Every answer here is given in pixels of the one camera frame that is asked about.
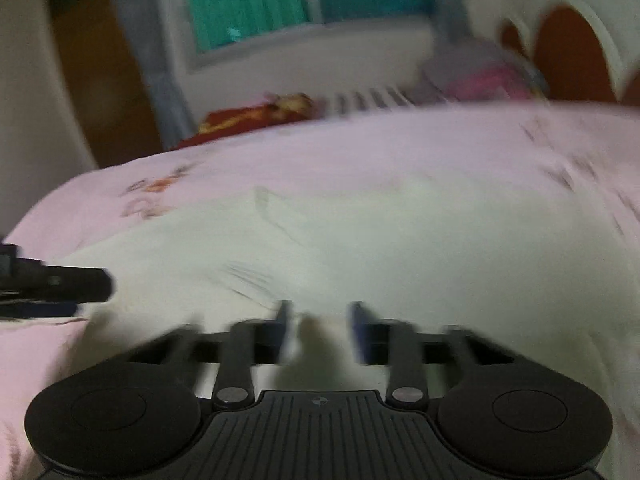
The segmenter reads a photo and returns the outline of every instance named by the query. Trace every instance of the round pad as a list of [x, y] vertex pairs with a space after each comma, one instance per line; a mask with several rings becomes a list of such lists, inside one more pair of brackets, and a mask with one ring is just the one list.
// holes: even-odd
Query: round pad
[[535, 364], [478, 367], [441, 400], [438, 425], [469, 460], [516, 476], [574, 472], [601, 455], [612, 431], [597, 394]]
[[176, 455], [199, 423], [198, 399], [164, 368], [118, 362], [40, 392], [24, 428], [36, 453], [56, 468], [126, 476]]

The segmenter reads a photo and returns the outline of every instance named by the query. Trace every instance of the window frame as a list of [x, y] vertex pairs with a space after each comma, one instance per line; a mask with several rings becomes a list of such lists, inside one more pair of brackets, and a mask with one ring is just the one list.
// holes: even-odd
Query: window frame
[[248, 56], [266, 47], [308, 40], [319, 36], [342, 34], [345, 32], [370, 31], [403, 28], [413, 24], [423, 24], [431, 19], [423, 14], [402, 14], [382, 18], [366, 18], [346, 22], [324, 23], [320, 0], [306, 0], [310, 22], [295, 27], [261, 34], [246, 40], [220, 46], [206, 52], [198, 51], [195, 31], [193, 30], [191, 11], [188, 0], [159, 0], [162, 11], [162, 22], [167, 44], [172, 44], [179, 52], [172, 54], [181, 56], [188, 73], [212, 66], [219, 62], [235, 60]]

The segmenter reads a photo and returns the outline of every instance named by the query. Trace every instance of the wooden door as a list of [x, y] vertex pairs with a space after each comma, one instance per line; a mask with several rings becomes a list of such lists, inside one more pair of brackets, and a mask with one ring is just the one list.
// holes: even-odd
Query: wooden door
[[62, 71], [101, 168], [162, 152], [140, 72], [109, 0], [49, 0]]

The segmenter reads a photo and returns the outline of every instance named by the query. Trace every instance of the metal screw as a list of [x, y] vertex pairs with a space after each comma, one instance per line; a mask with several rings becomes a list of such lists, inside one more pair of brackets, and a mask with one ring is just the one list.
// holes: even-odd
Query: metal screw
[[422, 399], [424, 397], [424, 394], [418, 388], [403, 386], [402, 388], [396, 388], [395, 390], [393, 390], [391, 396], [398, 402], [406, 402], [407, 404], [411, 404]]
[[233, 404], [235, 402], [242, 402], [249, 396], [249, 393], [244, 388], [237, 388], [236, 386], [230, 386], [228, 388], [222, 388], [216, 397], [225, 404]]

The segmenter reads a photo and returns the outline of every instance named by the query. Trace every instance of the radiator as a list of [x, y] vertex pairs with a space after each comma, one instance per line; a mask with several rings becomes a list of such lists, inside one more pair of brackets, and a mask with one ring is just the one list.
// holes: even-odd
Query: radiator
[[415, 105], [396, 86], [369, 88], [366, 90], [340, 91], [322, 96], [318, 102], [320, 116], [348, 117], [351, 114], [371, 110], [415, 108]]

